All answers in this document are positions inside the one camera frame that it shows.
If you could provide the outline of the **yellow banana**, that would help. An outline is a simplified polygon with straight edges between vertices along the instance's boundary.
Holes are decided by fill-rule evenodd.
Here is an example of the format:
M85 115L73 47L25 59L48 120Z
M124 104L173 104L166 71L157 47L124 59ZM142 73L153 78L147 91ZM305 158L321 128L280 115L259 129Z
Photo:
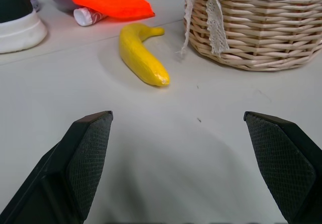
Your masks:
M119 35L119 55L132 72L143 82L155 87L166 87L170 76L162 63L146 49L143 42L161 36L165 30L142 23L124 26Z

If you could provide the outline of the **white lace ribbon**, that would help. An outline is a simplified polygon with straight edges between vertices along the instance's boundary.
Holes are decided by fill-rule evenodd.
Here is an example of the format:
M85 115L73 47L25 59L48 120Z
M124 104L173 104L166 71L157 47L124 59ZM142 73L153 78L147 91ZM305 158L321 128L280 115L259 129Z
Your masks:
M192 17L193 6L197 0L185 0L186 7L184 13L185 26L185 41L179 53L184 55L189 41L190 23ZM206 13L208 15L207 30L209 32L209 40L211 46L211 53L219 56L221 53L229 50L226 34L223 24L223 14L221 9L222 0L208 0L206 3Z

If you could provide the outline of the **wicker basket with lace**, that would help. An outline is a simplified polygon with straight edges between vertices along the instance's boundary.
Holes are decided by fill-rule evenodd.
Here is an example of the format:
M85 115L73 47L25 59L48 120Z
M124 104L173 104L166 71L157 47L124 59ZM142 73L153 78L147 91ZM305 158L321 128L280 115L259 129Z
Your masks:
M206 3L193 6L189 41L201 55L249 71L301 67L322 52L322 0L222 0L229 50L211 53Z

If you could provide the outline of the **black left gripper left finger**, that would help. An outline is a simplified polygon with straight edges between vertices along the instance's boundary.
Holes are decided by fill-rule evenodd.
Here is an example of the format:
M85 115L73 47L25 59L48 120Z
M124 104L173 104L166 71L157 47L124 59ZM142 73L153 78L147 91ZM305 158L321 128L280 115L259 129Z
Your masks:
M0 224L84 224L105 163L112 111L75 121L37 163Z

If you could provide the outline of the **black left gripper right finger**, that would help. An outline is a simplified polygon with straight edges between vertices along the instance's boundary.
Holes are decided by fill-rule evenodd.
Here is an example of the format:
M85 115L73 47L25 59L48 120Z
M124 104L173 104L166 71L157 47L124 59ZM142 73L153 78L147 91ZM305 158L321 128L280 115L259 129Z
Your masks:
M295 123L244 114L259 171L288 224L322 224L322 149Z

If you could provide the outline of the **black and white sneaker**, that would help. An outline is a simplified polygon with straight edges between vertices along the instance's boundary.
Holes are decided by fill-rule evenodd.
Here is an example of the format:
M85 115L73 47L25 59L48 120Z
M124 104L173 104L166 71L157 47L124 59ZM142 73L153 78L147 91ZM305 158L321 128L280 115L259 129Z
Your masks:
M0 0L0 54L35 47L46 36L30 0Z

